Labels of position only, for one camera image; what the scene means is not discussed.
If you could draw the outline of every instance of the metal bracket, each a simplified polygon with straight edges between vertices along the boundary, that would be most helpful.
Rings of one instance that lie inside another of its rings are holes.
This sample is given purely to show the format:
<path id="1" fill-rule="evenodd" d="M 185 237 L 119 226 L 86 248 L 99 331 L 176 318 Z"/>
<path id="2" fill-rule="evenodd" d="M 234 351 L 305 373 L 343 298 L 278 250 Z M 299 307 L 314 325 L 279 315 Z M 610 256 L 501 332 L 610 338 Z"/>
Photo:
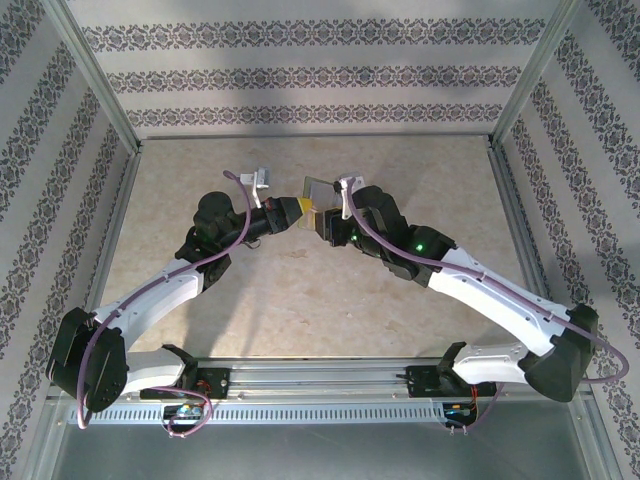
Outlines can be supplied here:
<path id="1" fill-rule="evenodd" d="M 251 194 L 253 195 L 253 200 L 256 202 L 256 207 L 258 208 L 262 206 L 260 203 L 260 197 L 258 196 L 258 190 L 269 188 L 270 176 L 271 171 L 268 167 L 258 167 L 258 169 L 253 173 L 240 174 L 240 182 L 243 185 L 251 185 Z"/>
<path id="2" fill-rule="evenodd" d="M 229 368 L 198 368 L 195 373 L 195 380 L 192 385 L 184 386 L 189 390 L 198 390 L 206 393 L 212 400 L 225 400 L 229 393 L 229 377 L 231 369 Z M 203 387 L 200 382 L 204 381 L 211 387 Z M 153 389 L 145 389 L 140 391 L 140 400 L 171 400 L 176 399 L 176 395 L 169 392 L 161 392 Z"/>
<path id="3" fill-rule="evenodd" d="M 464 382 L 456 385 L 453 378 L 443 378 L 441 369 L 436 365 L 409 365 L 398 378 L 407 381 L 409 398 L 471 397 L 469 385 Z M 477 388 L 479 397 L 492 397 L 496 393 L 496 384 L 492 382 L 479 383 Z"/>
<path id="4" fill-rule="evenodd" d="M 355 193 L 361 188 L 365 187 L 364 177 L 360 175 L 358 172 L 353 173 L 345 173 L 338 177 L 338 183 L 340 183 L 340 194 L 342 195 L 342 219 L 348 220 L 351 218 L 351 209 L 349 208 L 349 202 L 347 202 L 347 187 L 349 181 L 355 178 L 355 183 L 353 184 L 353 189 L 351 193 Z"/>

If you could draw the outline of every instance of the striped wallpaper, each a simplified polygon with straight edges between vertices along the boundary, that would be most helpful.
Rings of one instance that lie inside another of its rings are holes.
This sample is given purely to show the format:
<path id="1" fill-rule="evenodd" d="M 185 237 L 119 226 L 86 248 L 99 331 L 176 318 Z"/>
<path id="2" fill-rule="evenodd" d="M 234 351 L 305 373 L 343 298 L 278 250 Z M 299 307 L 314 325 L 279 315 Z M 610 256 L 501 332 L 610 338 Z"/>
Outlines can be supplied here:
<path id="1" fill-rule="evenodd" d="M 640 478 L 640 15 L 586 0 L 504 142 L 550 295 L 600 314 L 631 363 L 595 388 L 623 478 Z M 616 363 L 602 352 L 592 374 Z"/>
<path id="2" fill-rule="evenodd" d="M 558 0 L 72 0 L 141 138 L 489 133 Z"/>
<path id="3" fill-rule="evenodd" d="M 129 155 L 38 1 L 0 0 L 0 479 L 20 478 L 62 315 L 85 305 Z"/>

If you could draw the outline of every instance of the beige floor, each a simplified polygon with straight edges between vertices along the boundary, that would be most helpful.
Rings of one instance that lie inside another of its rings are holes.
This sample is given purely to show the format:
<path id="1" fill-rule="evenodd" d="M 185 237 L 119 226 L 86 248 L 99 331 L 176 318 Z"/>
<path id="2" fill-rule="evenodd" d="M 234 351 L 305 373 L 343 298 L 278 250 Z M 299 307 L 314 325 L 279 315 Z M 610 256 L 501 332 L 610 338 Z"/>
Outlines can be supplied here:
<path id="1" fill-rule="evenodd" d="M 410 223 L 453 237 L 516 283 L 522 277 L 480 137 L 324 137 L 156 140 L 145 144 L 104 302 L 160 270 L 182 245 L 200 197 L 221 172 L 271 167 L 268 196 L 300 195 L 304 177 L 360 171 L 391 193 Z M 332 249 L 297 227 L 232 254 L 232 267 L 134 345 L 195 356 L 440 355 L 453 341 L 508 338 L 465 305 L 395 278 L 353 248 Z"/>

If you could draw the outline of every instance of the purple cable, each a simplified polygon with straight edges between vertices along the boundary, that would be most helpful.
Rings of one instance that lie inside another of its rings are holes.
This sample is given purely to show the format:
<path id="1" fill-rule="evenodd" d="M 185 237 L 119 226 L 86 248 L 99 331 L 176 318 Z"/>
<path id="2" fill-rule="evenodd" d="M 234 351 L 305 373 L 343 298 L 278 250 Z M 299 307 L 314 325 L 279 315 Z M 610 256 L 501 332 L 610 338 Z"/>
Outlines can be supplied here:
<path id="1" fill-rule="evenodd" d="M 182 432 L 182 433 L 174 432 L 171 427 L 174 425 L 177 415 L 171 417 L 169 419 L 169 423 L 167 423 L 167 432 L 169 432 L 170 437 L 180 437 L 180 438 L 188 437 L 189 435 L 196 433 L 198 430 L 204 427 L 207 424 L 207 422 L 211 420 L 211 417 L 213 416 L 213 405 L 211 405 L 211 400 L 209 400 L 209 397 L 207 397 L 206 395 L 200 392 L 194 392 L 192 390 L 183 390 L 182 388 L 175 388 L 175 387 L 153 387 L 152 390 L 158 390 L 160 392 L 169 392 L 169 393 L 179 393 L 179 394 L 181 393 L 183 395 L 193 395 L 194 397 L 198 397 L 204 400 L 206 407 L 208 407 L 207 413 L 206 415 L 204 415 L 204 417 L 202 417 L 202 420 L 200 420 L 198 423 L 196 423 L 193 427 L 191 427 L 186 432 Z"/>
<path id="2" fill-rule="evenodd" d="M 503 388 L 504 388 L 504 383 L 501 383 L 498 385 L 498 388 L 496 389 L 496 393 L 491 398 L 489 405 L 487 405 L 487 408 L 484 409 L 484 412 L 482 412 L 482 415 L 480 415 L 480 417 L 475 422 L 473 422 L 471 425 L 467 427 L 467 432 L 470 432 L 471 430 L 476 428 L 478 425 L 480 425 L 482 422 L 484 422 L 487 419 L 489 412 L 496 405 L 496 402 L 498 401 L 498 397 L 502 393 Z"/>
<path id="3" fill-rule="evenodd" d="M 224 172 L 222 172 L 222 174 L 231 180 L 235 180 L 235 182 L 238 184 L 238 186 L 242 190 L 242 193 L 244 194 L 244 200 L 247 206 L 247 213 L 244 219 L 244 227 L 242 228 L 240 235 L 238 236 L 238 238 L 236 238 L 236 240 L 231 245 L 229 245 L 229 247 L 227 247 L 222 252 L 216 253 L 215 255 L 204 258 L 198 262 L 185 265 L 184 267 L 180 267 L 177 270 L 170 272 L 167 278 L 159 277 L 155 279 L 153 282 L 145 285 L 140 290 L 134 292 L 124 302 L 122 302 L 122 304 L 120 304 L 120 306 L 117 309 L 113 310 L 109 314 L 109 316 L 105 319 L 105 321 L 102 322 L 102 325 L 98 327 L 95 333 L 91 336 L 89 343 L 87 343 L 87 348 L 84 351 L 84 355 L 82 355 L 82 361 L 80 362 L 80 370 L 78 372 L 78 385 L 76 387 L 76 399 L 78 402 L 78 409 L 77 409 L 78 410 L 78 427 L 80 427 L 82 430 L 87 428 L 87 426 L 89 425 L 89 420 L 91 420 L 91 412 L 88 413 L 87 417 L 84 416 L 84 404 L 86 403 L 86 398 L 84 393 L 84 381 L 87 376 L 87 365 L 89 364 L 89 358 L 91 357 L 91 353 L 93 352 L 93 349 L 95 348 L 96 343 L 98 342 L 98 338 L 100 338 L 100 335 L 102 335 L 102 332 L 106 330 L 106 328 L 114 319 L 120 316 L 120 312 L 122 312 L 129 305 L 131 305 L 131 303 L 135 301 L 137 298 L 139 298 L 141 295 L 144 295 L 155 286 L 160 285 L 163 282 L 166 282 L 169 278 L 173 278 L 176 275 L 180 275 L 181 273 L 184 273 L 187 270 L 193 270 L 195 268 L 198 268 L 201 265 L 215 262 L 216 260 L 224 257 L 225 255 L 228 255 L 229 253 L 231 253 L 231 251 L 233 251 L 233 249 L 235 249 L 238 245 L 240 245 L 240 243 L 242 243 L 242 240 L 247 235 L 247 232 L 249 231 L 249 224 L 251 223 L 251 200 L 249 200 L 249 194 L 247 193 L 247 190 L 244 188 L 244 185 L 242 185 L 242 183 L 240 182 L 240 179 L 236 177 L 233 173 L 231 173 L 228 170 L 225 170 Z M 181 391 L 180 393 L 188 393 L 190 395 L 200 396 L 198 392 L 191 392 L 189 390 L 184 390 L 184 391 Z"/>
<path id="4" fill-rule="evenodd" d="M 403 250 L 400 250 L 395 245 L 389 243 L 387 240 L 382 238 L 373 228 L 371 228 L 369 226 L 367 221 L 362 217 L 362 215 L 360 214 L 360 212 L 356 208 L 355 203 L 353 201 L 353 184 L 354 183 L 355 183 L 355 179 L 352 178 L 351 180 L 349 180 L 349 182 L 347 184 L 347 202 L 349 203 L 349 208 L 351 209 L 351 213 L 352 213 L 353 217 L 356 219 L 356 222 L 358 222 L 358 224 L 360 225 L 360 227 L 365 232 L 367 232 L 369 234 L 369 236 L 371 238 L 373 238 L 376 242 L 378 242 L 382 247 L 386 248 L 390 252 L 395 253 L 399 257 L 406 258 L 407 260 L 410 260 L 412 262 L 422 263 L 423 265 L 429 265 L 429 266 L 432 266 L 432 267 L 449 268 L 451 270 L 456 270 L 456 271 L 464 273 L 466 275 L 471 275 L 471 276 L 473 276 L 475 278 L 483 277 L 484 278 L 484 282 L 488 283 L 489 285 L 492 285 L 492 286 L 496 287 L 502 293 L 505 293 L 505 294 L 507 294 L 507 295 L 509 295 L 511 297 L 516 298 L 518 301 L 520 301 L 521 303 L 523 303 L 527 307 L 533 309 L 534 311 L 536 311 L 538 313 L 542 313 L 547 318 L 549 318 L 549 320 L 552 320 L 553 322 L 558 323 L 558 324 L 562 325 L 563 327 L 568 328 L 569 330 L 572 330 L 572 331 L 576 332 L 579 335 L 582 335 L 583 337 L 585 337 L 589 341 L 593 342 L 595 345 L 598 345 L 598 346 L 602 347 L 604 350 L 606 350 L 606 351 L 614 354 L 616 357 L 618 357 L 618 360 L 621 363 L 621 367 L 620 367 L 620 370 L 617 373 L 615 373 L 614 375 L 610 375 L 608 377 L 602 377 L 602 378 L 585 378 L 585 379 L 582 380 L 583 382 L 592 383 L 592 384 L 593 383 L 614 382 L 616 380 L 620 380 L 627 373 L 629 373 L 629 361 L 622 354 L 622 352 L 620 350 L 618 350 L 617 348 L 609 345 L 607 342 L 605 342 L 604 340 L 601 340 L 600 338 L 598 338 L 597 336 L 593 335 L 592 333 L 587 332 L 586 330 L 583 330 L 582 328 L 577 327 L 576 325 L 574 325 L 572 323 L 569 323 L 566 320 L 563 320 L 562 318 L 556 317 L 552 312 L 548 311 L 545 308 L 540 307 L 536 303 L 534 303 L 531 300 L 529 300 L 528 298 L 520 295 L 518 292 L 516 292 L 516 291 L 512 290 L 511 288 L 509 288 L 508 286 L 500 283 L 496 279 L 491 278 L 488 275 L 484 275 L 482 272 L 478 272 L 478 271 L 473 270 L 471 268 L 461 267 L 459 265 L 454 265 L 453 263 L 439 262 L 437 260 L 430 260 L 428 258 L 423 258 L 423 257 L 418 257 L 416 255 L 412 255 L 412 254 L 407 253 L 407 252 L 405 252 Z"/>

